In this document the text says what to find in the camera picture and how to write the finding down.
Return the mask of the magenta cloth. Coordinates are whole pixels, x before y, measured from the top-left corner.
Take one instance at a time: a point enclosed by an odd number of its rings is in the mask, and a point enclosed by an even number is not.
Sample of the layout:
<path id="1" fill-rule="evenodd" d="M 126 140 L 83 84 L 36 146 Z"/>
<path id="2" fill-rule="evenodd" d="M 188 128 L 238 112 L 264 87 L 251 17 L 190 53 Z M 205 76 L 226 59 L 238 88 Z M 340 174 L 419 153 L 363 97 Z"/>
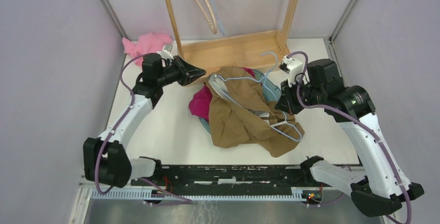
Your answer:
<path id="1" fill-rule="evenodd" d="M 207 80 L 189 102 L 192 115 L 212 124 L 230 119 L 237 122 L 247 115 L 247 110 L 257 110 L 265 103 L 261 84 L 253 81 L 249 68 L 223 66 L 215 74 L 212 82 Z"/>

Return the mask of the wooden clothes rack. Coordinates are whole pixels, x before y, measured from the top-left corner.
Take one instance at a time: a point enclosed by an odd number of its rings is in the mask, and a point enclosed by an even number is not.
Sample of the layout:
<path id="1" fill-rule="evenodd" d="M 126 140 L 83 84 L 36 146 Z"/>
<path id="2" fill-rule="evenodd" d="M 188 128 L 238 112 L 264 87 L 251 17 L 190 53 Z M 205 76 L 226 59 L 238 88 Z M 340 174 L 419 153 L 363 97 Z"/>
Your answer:
<path id="1" fill-rule="evenodd" d="M 271 68 L 265 52 L 273 52 L 279 58 L 287 55 L 287 39 L 290 34 L 298 0 L 289 0 L 281 30 L 257 32 L 221 39 L 199 41 L 196 43 L 181 43 L 177 22 L 171 0 L 165 0 L 177 54 L 186 62 L 206 70 L 207 75 L 219 70 L 222 66 L 239 66 L 256 68 L 267 72 Z"/>

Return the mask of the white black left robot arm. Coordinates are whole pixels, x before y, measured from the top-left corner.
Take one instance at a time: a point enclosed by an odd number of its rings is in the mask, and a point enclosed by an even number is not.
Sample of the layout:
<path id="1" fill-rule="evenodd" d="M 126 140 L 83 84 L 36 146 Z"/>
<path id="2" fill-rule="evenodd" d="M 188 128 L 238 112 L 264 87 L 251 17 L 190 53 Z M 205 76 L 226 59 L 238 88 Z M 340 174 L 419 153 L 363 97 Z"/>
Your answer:
<path id="1" fill-rule="evenodd" d="M 177 82 L 187 86 L 207 72 L 172 56 L 168 51 L 138 55 L 142 71 L 130 88 L 130 100 L 119 117 L 98 137 L 89 137 L 83 144 L 85 178 L 95 183 L 99 194 L 105 195 L 114 187 L 123 188 L 129 181 L 143 177 L 151 186 L 162 182 L 159 160 L 147 157 L 129 159 L 128 143 L 144 118 L 156 107 L 163 88 Z"/>

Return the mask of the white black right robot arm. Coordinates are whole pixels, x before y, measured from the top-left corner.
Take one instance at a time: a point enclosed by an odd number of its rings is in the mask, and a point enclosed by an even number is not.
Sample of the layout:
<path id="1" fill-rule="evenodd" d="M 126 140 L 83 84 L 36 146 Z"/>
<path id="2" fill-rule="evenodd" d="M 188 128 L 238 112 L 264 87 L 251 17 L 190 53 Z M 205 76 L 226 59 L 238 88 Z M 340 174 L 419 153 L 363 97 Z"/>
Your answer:
<path id="1" fill-rule="evenodd" d="M 334 187 L 368 217 L 391 215 L 424 194 L 423 187 L 410 181 L 396 163 L 367 91 L 345 86 L 334 61 L 303 64 L 285 56 L 280 69 L 288 77 L 281 83 L 276 109 L 291 115 L 304 109 L 323 109 L 346 133 L 364 167 L 363 172 L 350 171 L 313 156 L 300 164 L 303 185 L 312 187 L 320 182 Z"/>

